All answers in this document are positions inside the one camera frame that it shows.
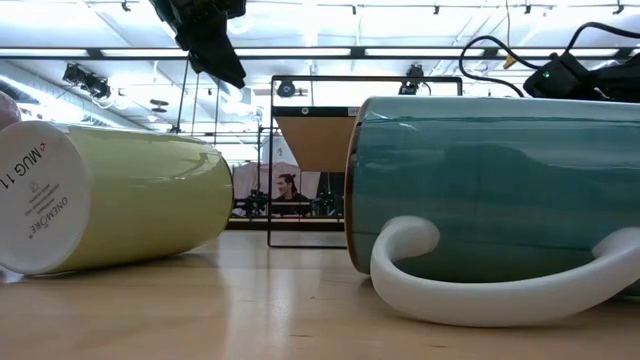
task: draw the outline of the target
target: table surface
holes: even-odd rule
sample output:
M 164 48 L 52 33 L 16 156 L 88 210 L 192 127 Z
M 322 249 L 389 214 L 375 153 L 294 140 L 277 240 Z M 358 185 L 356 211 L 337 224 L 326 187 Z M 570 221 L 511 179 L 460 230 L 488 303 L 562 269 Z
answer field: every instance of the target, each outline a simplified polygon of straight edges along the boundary
M 264 232 L 226 232 L 187 254 L 101 271 L 0 269 L 3 360 L 637 360 L 639 339 L 633 302 L 518 329 L 409 320 L 346 250 L 268 249 Z

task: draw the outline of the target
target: mug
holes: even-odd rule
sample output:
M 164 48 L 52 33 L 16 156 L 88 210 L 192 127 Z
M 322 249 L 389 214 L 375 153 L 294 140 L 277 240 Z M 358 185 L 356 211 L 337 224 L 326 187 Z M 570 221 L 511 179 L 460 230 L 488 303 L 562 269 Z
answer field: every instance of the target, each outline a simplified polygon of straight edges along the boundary
M 18 273 L 188 251 L 232 203 L 227 164 L 200 140 L 38 121 L 0 132 L 0 265 Z
M 638 104 L 371 98 L 346 170 L 351 260 L 394 307 L 455 325 L 640 295 L 639 139 Z

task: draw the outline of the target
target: person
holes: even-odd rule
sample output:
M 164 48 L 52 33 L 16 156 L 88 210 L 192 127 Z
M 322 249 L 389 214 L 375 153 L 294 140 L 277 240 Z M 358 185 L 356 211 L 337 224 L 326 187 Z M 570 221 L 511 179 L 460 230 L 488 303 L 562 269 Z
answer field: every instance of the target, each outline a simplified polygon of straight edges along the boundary
M 18 104 L 9 95 L 0 91 L 0 131 L 17 122 L 20 122 Z
M 280 215 L 293 215 L 300 214 L 305 215 L 311 211 L 311 206 L 308 204 L 309 199 L 298 192 L 298 188 L 294 182 L 295 175 L 282 174 L 278 176 L 276 181 L 276 187 L 280 196 L 273 201 L 276 203 L 292 202 L 292 203 L 305 203 L 294 206 L 292 205 L 274 205 L 273 212 Z

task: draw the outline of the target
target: white ceiling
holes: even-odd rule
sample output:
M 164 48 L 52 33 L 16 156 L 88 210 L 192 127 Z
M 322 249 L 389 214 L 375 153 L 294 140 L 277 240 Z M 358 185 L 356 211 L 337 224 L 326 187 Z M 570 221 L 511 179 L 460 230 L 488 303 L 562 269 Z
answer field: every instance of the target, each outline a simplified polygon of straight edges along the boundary
M 157 18 L 147 0 L 129 1 L 131 12 L 111 0 L 0 0 L 1 47 L 175 47 L 170 30 Z M 353 13 L 352 4 L 356 3 Z M 432 6 L 441 4 L 438 15 Z M 247 14 L 229 22 L 229 37 L 236 47 L 282 46 L 463 46 L 478 35 L 491 34 L 512 46 L 563 47 L 574 30 L 586 21 L 601 21 L 631 31 L 640 31 L 640 0 L 621 1 L 626 9 L 619 15 L 615 0 L 531 0 L 533 8 L 525 14 L 524 0 L 509 0 L 510 31 L 504 0 L 316 0 L 251 1 Z M 585 31 L 577 46 L 639 46 L 638 40 L 625 39 L 597 30 Z M 61 80 L 66 67 L 62 60 L 11 61 L 48 82 L 66 86 Z M 154 70 L 150 61 L 79 61 L 85 69 L 109 79 L 126 97 L 109 108 L 125 118 L 147 127 L 166 129 L 177 121 L 181 86 L 185 70 L 183 61 L 159 61 Z M 403 75 L 410 60 L 245 60 L 250 88 L 264 89 L 273 75 Z M 459 75 L 455 61 L 420 61 L 426 74 Z M 596 66 L 590 62 L 587 66 Z M 508 77 L 521 84 L 527 69 L 514 66 L 499 71 L 500 61 L 469 61 L 467 66 L 490 76 Z M 194 114 L 197 76 L 187 74 L 182 118 L 189 124 Z M 206 75 L 199 78 L 200 89 L 195 111 L 196 131 L 215 128 L 216 86 Z M 354 94 L 337 91 L 340 84 L 318 86 L 316 104 L 359 101 L 374 95 L 374 87 L 353 88 Z M 511 90 L 496 84 L 478 84 L 465 80 L 466 94 L 512 95 Z M 80 90 L 72 92 L 84 96 Z M 151 124 L 150 99 L 168 101 L 168 112 Z M 251 106 L 238 99 L 225 98 L 218 109 L 225 129 L 242 131 L 257 127 L 257 106 L 267 106 L 268 96 L 252 96 Z M 304 102 L 309 99 L 297 99 Z

